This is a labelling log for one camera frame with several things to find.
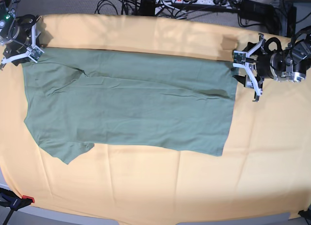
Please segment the green T-shirt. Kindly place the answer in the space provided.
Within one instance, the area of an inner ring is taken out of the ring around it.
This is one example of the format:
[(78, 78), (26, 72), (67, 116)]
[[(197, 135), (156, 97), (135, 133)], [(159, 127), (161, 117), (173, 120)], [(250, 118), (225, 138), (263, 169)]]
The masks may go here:
[(222, 155), (237, 89), (225, 62), (46, 48), (22, 69), (25, 124), (66, 164), (96, 143)]

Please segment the black power adapter brick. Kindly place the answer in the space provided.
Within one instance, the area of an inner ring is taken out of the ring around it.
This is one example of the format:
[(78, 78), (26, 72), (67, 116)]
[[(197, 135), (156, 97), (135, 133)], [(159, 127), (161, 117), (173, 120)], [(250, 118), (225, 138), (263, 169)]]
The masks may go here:
[(243, 0), (240, 4), (240, 15), (244, 18), (266, 16), (272, 14), (274, 7), (252, 0)]

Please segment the black box far right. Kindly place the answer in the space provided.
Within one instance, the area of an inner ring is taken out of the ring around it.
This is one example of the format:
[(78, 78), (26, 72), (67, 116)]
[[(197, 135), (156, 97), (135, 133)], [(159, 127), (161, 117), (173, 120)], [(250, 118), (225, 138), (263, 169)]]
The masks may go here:
[(288, 12), (287, 12), (287, 37), (292, 37), (295, 33), (296, 27), (296, 15), (297, 15), (297, 8), (292, 4), (288, 3)]

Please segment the white power strip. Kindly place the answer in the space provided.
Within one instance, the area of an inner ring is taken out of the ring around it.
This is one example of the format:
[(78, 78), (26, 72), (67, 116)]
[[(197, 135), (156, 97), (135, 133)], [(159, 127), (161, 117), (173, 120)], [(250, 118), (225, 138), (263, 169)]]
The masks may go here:
[(222, 5), (224, 7), (228, 7), (230, 0), (194, 0), (194, 1), (186, 1), (186, 0), (157, 0), (157, 1), (163, 1), (165, 4), (169, 4), (172, 6), (186, 6), (186, 5), (207, 5), (207, 6), (213, 6), (213, 5)]

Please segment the black clamp right corner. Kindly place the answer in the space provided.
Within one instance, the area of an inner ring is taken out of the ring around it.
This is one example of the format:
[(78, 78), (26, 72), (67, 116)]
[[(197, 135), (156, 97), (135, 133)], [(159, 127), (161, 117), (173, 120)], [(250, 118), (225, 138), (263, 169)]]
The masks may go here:
[(310, 209), (301, 210), (298, 212), (298, 215), (306, 220), (311, 221), (311, 210)]

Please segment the black stand post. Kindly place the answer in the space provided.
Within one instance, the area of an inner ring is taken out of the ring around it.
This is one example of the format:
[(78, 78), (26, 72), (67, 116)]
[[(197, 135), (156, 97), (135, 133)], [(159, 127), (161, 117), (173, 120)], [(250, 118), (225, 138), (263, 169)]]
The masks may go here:
[(156, 11), (156, 0), (133, 0), (135, 2), (135, 10), (132, 13), (135, 16), (154, 17)]

